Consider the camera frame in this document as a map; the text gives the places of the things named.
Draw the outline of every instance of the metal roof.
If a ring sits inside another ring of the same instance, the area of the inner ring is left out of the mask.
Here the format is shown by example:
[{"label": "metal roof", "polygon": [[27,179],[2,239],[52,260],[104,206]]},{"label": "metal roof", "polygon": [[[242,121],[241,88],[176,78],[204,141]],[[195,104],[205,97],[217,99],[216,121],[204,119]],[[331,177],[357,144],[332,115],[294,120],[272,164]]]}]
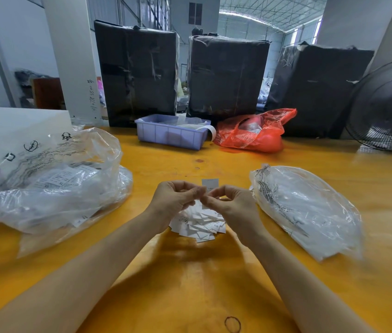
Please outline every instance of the metal roof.
[{"label": "metal roof", "polygon": [[220,9],[241,13],[289,31],[320,17],[327,0],[220,0]]}]

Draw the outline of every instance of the orange plastic bag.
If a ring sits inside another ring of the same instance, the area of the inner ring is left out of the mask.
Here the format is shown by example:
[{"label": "orange plastic bag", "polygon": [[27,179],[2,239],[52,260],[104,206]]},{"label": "orange plastic bag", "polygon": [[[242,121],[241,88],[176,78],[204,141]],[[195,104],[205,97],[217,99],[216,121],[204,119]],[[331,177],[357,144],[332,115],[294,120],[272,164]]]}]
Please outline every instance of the orange plastic bag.
[{"label": "orange plastic bag", "polygon": [[281,151],[284,125],[296,109],[277,109],[225,119],[216,128],[215,144],[230,148],[273,153]]}]

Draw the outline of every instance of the purple plastic crate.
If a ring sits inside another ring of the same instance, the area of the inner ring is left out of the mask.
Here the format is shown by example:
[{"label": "purple plastic crate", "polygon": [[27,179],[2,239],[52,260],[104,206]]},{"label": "purple plastic crate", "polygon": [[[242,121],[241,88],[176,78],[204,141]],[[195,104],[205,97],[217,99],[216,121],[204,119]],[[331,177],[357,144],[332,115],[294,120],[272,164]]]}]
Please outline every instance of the purple plastic crate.
[{"label": "purple plastic crate", "polygon": [[155,142],[158,144],[188,148],[199,151],[202,144],[207,139],[208,130],[206,128],[195,130],[171,125],[161,124],[176,120],[177,116],[165,114],[152,114],[134,122],[138,126],[138,139],[140,141]]}]

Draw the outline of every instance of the yellow wooden table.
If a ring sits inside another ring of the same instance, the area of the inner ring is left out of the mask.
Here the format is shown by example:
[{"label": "yellow wooden table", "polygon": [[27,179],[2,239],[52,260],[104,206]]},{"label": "yellow wooden table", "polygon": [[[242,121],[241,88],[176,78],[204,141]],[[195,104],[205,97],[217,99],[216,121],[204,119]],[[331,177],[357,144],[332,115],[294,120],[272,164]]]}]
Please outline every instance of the yellow wooden table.
[{"label": "yellow wooden table", "polygon": [[[392,154],[358,153],[356,142],[306,139],[285,139],[277,154],[212,142],[196,152],[140,143],[134,130],[110,131],[121,141],[121,164],[133,172],[131,197],[82,233],[19,260],[19,233],[0,224],[0,308],[143,211],[160,181],[219,178],[248,188],[249,172],[269,163],[311,171],[359,209],[366,235],[360,263],[338,255],[318,264],[263,212],[261,218],[356,313],[392,333]],[[200,244],[167,230],[143,248],[79,331],[228,332],[224,321],[231,316],[242,332],[297,332],[264,269],[230,229]]]}]

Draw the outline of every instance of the electric fan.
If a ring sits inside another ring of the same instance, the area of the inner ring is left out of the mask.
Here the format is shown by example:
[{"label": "electric fan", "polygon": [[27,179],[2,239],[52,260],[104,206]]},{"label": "electric fan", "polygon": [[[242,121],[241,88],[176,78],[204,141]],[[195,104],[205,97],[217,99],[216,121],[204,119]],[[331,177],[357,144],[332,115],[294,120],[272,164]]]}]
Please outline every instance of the electric fan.
[{"label": "electric fan", "polygon": [[346,130],[368,147],[392,151],[392,62],[356,83]]}]

